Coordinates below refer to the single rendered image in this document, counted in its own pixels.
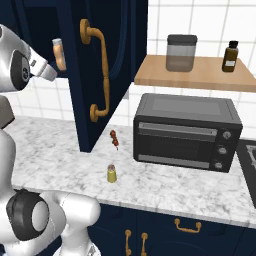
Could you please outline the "navy drawer front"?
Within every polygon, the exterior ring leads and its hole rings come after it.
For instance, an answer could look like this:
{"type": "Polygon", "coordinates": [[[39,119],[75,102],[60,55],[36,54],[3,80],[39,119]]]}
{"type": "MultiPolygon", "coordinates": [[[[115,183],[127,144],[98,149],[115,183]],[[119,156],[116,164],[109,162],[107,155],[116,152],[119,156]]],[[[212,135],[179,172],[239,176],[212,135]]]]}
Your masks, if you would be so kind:
{"type": "Polygon", "coordinates": [[[167,214],[156,214],[154,224],[161,248],[168,256],[232,256],[243,232],[242,227],[167,214]],[[181,227],[191,229],[201,222],[200,233],[177,230],[175,218],[180,219],[181,227]]]}

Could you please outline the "wooden wall shelf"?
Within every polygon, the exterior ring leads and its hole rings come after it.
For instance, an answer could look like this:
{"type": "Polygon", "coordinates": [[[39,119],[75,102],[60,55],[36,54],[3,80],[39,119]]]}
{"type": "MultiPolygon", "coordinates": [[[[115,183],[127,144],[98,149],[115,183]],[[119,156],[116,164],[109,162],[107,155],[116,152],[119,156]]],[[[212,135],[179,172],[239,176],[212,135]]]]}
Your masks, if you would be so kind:
{"type": "Polygon", "coordinates": [[[136,85],[256,93],[256,78],[237,59],[235,70],[223,72],[221,57],[196,57],[190,72],[169,72],[166,57],[147,55],[135,78],[136,85]]]}

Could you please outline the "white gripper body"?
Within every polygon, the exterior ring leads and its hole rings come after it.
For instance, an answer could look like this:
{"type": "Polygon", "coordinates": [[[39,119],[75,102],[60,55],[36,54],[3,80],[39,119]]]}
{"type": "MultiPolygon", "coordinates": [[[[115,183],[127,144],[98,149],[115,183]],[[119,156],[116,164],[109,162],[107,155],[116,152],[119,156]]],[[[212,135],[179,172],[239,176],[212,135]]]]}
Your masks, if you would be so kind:
{"type": "Polygon", "coordinates": [[[57,77],[55,69],[48,64],[48,61],[41,56],[37,57],[37,76],[48,81],[54,81],[57,77]]]}

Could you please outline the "brown bottle black cap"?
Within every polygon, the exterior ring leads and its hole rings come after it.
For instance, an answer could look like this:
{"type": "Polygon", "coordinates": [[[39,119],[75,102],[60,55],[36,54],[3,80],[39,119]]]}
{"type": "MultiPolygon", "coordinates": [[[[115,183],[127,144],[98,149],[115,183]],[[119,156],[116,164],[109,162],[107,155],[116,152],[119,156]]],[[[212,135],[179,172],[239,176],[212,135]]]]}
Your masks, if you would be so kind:
{"type": "Polygon", "coordinates": [[[230,41],[229,46],[225,50],[222,71],[223,72],[233,72],[236,65],[236,60],[238,57],[238,42],[230,41]]]}

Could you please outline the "black toaster oven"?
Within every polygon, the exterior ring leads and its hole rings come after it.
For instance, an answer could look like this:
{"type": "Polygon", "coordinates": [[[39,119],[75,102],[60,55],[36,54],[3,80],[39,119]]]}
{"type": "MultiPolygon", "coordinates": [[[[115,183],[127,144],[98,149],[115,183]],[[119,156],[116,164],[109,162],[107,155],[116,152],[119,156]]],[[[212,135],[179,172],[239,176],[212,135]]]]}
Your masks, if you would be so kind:
{"type": "Polygon", "coordinates": [[[242,129],[230,99],[145,93],[133,120],[133,157],[227,173],[242,129]],[[223,138],[225,131],[231,133],[229,139],[223,138]],[[227,154],[219,154],[219,147],[227,154]],[[215,162],[223,168],[216,169],[215,162]]]}

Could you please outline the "yellow shaker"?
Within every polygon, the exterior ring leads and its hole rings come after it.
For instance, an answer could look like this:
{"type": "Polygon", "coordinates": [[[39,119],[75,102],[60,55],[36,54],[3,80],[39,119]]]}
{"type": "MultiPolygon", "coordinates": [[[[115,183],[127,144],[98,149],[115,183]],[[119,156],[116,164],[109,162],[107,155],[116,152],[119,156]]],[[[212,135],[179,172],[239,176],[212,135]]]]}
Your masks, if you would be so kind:
{"type": "Polygon", "coordinates": [[[117,181],[116,168],[113,164],[110,164],[107,168],[107,181],[110,183],[117,181]]]}

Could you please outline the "navy base cabinet door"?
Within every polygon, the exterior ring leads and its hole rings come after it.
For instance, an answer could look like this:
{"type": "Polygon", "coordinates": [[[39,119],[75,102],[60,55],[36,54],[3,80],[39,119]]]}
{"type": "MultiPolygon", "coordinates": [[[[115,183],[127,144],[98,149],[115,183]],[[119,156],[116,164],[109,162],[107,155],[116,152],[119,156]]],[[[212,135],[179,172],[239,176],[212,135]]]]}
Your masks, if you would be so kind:
{"type": "Polygon", "coordinates": [[[148,239],[145,243],[145,249],[147,256],[150,256],[150,248],[153,245],[154,238],[154,221],[151,212],[138,210],[136,213],[137,223],[136,223],[136,231],[137,231],[137,256],[141,256],[141,248],[142,248],[142,239],[141,234],[146,232],[148,234],[148,239]]]}
{"type": "Polygon", "coordinates": [[[126,229],[132,233],[129,238],[131,256],[136,256],[136,212],[132,209],[101,204],[100,217],[88,228],[88,233],[101,256],[126,256],[126,229]]]}

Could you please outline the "navy wall cabinet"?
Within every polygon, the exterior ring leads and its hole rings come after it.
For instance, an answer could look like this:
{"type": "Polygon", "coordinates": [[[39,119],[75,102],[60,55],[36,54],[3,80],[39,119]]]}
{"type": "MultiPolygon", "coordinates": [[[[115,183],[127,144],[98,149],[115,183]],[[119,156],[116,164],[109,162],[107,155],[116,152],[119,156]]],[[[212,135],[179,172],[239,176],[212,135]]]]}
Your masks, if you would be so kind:
{"type": "Polygon", "coordinates": [[[61,38],[55,0],[0,0],[0,23],[8,27],[58,72],[52,40],[61,38]]]}

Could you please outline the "grey lidded jar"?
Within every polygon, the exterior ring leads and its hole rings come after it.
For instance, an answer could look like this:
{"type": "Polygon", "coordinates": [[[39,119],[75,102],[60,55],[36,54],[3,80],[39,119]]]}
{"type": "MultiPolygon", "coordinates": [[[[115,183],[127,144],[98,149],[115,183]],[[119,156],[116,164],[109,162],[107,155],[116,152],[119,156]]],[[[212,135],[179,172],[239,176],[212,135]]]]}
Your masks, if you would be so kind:
{"type": "Polygon", "coordinates": [[[193,69],[197,36],[170,34],[167,38],[166,69],[190,72],[193,69]]]}

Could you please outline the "meat kebab skewer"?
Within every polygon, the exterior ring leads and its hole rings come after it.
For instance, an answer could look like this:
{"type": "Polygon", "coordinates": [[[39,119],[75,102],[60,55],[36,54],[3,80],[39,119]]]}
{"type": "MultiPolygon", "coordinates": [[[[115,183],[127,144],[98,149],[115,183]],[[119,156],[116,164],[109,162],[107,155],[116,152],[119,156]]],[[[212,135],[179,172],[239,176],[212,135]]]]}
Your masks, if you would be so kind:
{"type": "Polygon", "coordinates": [[[119,147],[119,142],[116,136],[116,132],[114,130],[110,131],[110,137],[112,138],[112,144],[116,147],[116,149],[118,150],[119,147]]]}

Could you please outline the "orange condiment bottle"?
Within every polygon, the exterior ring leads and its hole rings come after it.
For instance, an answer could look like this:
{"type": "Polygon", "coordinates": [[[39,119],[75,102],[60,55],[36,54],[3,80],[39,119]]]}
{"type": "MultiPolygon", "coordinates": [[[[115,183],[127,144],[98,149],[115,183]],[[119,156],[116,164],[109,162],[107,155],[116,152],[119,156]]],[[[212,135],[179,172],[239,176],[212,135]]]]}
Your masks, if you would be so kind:
{"type": "Polygon", "coordinates": [[[53,53],[55,56],[56,65],[60,71],[65,71],[66,61],[65,61],[62,40],[60,38],[56,38],[52,40],[52,43],[53,43],[53,53]]]}

